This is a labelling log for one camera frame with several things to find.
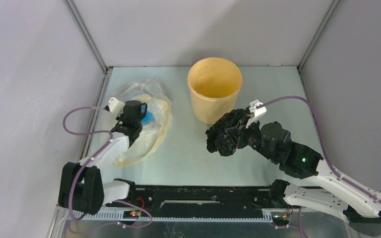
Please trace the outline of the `black trash bag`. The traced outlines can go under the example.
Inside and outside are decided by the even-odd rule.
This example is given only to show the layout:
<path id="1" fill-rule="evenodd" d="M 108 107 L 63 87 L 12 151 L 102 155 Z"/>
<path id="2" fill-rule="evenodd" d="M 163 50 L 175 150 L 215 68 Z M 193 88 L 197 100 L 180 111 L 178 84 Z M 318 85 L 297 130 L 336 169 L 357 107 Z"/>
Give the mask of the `black trash bag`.
<path id="1" fill-rule="evenodd" d="M 222 157 L 228 157 L 231 155 L 225 155 L 225 142 L 224 135 L 225 129 L 231 128 L 233 123 L 234 114 L 250 114 L 249 108 L 233 109 L 230 112 L 224 114 L 218 121 L 216 121 L 209 129 L 206 130 L 206 149 L 209 153 L 218 152 Z"/>

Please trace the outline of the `clear plastic bag yellow rim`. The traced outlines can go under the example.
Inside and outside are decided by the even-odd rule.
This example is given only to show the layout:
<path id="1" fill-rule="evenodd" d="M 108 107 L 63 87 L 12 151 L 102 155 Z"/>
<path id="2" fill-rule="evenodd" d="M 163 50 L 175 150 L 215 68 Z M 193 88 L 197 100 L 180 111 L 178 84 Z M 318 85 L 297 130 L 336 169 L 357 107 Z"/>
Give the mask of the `clear plastic bag yellow rim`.
<path id="1" fill-rule="evenodd" d="M 116 89 L 109 98 L 120 101 L 138 100 L 148 105 L 147 111 L 154 114 L 156 121 L 143 125 L 139 138 L 126 152 L 118 155 L 114 164 L 119 167 L 132 165 L 154 153 L 163 142 L 173 119 L 172 102 L 165 84 L 158 78 L 134 81 Z"/>

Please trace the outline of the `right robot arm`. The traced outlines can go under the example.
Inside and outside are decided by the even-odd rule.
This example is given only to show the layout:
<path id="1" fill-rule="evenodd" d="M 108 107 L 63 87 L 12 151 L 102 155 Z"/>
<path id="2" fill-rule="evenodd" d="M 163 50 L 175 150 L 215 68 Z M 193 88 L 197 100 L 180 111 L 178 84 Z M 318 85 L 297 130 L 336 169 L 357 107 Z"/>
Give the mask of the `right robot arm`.
<path id="1" fill-rule="evenodd" d="M 370 236 L 381 235 L 381 191 L 372 190 L 327 163 L 307 145 L 292 140 L 289 131 L 278 122 L 260 125 L 252 114 L 233 110 L 219 121 L 215 145 L 222 156 L 250 147 L 286 175 L 324 189 L 308 191 L 288 181 L 275 180 L 269 191 L 274 207 L 293 205 L 311 208 L 346 222 L 355 231 Z"/>

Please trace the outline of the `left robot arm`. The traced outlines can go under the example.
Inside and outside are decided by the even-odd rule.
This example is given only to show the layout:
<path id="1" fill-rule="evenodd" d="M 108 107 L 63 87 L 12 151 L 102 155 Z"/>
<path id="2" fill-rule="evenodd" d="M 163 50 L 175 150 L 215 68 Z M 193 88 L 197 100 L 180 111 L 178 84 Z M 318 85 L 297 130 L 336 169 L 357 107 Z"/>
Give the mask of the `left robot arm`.
<path id="1" fill-rule="evenodd" d="M 116 116 L 116 122 L 110 130 L 88 132 L 88 135 L 105 133 L 108 139 L 92 155 L 76 163 L 68 162 L 62 169 L 58 205 L 68 209 L 75 221 L 85 215 L 97 214 L 107 203 L 117 202 L 129 207 L 137 200 L 137 193 L 133 190 L 135 182 L 122 178 L 103 182 L 102 174 L 139 138 L 147 104 L 111 98 L 106 106 L 92 107 L 92 110 L 110 112 Z"/>

